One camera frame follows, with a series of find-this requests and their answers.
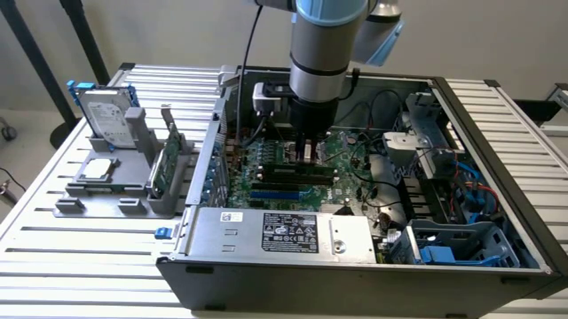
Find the screw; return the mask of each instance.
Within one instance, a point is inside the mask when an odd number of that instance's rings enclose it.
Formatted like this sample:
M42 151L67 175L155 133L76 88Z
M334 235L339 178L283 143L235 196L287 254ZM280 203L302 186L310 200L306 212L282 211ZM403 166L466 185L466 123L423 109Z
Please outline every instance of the screw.
M425 146L427 146L427 145L429 145L429 142L427 142L427 140L426 140L425 138L419 138L419 139L418 139L418 143L419 143L421 145L425 145Z

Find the blue latch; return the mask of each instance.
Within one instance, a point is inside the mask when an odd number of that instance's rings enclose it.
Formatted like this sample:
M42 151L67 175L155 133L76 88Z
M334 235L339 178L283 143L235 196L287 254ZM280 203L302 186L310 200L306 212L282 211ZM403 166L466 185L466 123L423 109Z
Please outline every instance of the blue latch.
M95 88L95 83L89 83L89 82L81 82L77 84L76 88L81 89L81 90L91 90L92 88Z
M172 229L167 227L160 227L156 229L156 232L153 233L155 239L171 239L171 233Z
M443 246L425 246L419 250L419 256L425 264L454 265L455 258L453 257L451 248Z

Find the white wall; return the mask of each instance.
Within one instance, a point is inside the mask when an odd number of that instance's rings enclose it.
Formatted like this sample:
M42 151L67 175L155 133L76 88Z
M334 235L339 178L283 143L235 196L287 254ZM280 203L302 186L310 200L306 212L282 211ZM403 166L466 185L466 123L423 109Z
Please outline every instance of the white wall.
M387 65L398 74L498 80L514 98L568 82L568 1L399 0L405 31ZM255 8L246 0L83 0L107 68L121 62L239 64ZM17 0L56 79L95 80L57 0ZM266 9L250 64L287 66L290 14ZM0 18L0 108L53 109Z

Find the black pole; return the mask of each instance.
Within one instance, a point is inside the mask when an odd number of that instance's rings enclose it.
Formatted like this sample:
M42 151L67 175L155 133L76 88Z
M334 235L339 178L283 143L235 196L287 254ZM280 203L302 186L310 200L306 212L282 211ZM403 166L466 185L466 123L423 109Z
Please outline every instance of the black pole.
M46 92L52 97L55 106L61 114L67 130L71 132L77 124L77 119L75 118L75 114L72 113L69 104L64 98L61 88L59 87L57 80L55 79L52 70L45 62L44 55L37 47L36 40L33 40L33 36L29 32L28 26L25 25L24 18L16 8L14 0L0 0L0 11L8 21L9 28L17 38L17 42L20 42L29 62L33 65L38 78L41 79L41 83L45 86Z
M109 82L107 67L100 56L99 47L92 36L91 28L83 10L83 2L80 0L59 0L61 7L69 16L72 27L77 33L80 45L87 55L88 63L91 64L92 72L95 73L96 81L100 85L107 85Z

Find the aluminum extrusion table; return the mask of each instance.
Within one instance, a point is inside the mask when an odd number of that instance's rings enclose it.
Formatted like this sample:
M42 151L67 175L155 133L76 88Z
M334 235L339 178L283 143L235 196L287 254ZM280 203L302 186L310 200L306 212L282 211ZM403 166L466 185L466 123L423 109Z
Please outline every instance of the aluminum extrusion table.
M214 68L136 64L131 70L119 70L109 84L135 85L148 127L156 129L161 140L167 130L160 105L171 104L177 127L199 149L218 97L218 72ZM500 88L488 87L482 81L447 82L568 249L568 203L561 200L568 195L568 173L558 164L562 158L556 147L534 131ZM157 227L172 227L180 217L137 220L52 216L55 202L87 156L89 133L81 120L0 224L0 318L316 318L191 313L181 308L155 268L155 258L168 254L172 242L157 242L152 235ZM537 185L526 183L528 177L537 179ZM568 318L568 291L546 300L517 300L484 318Z

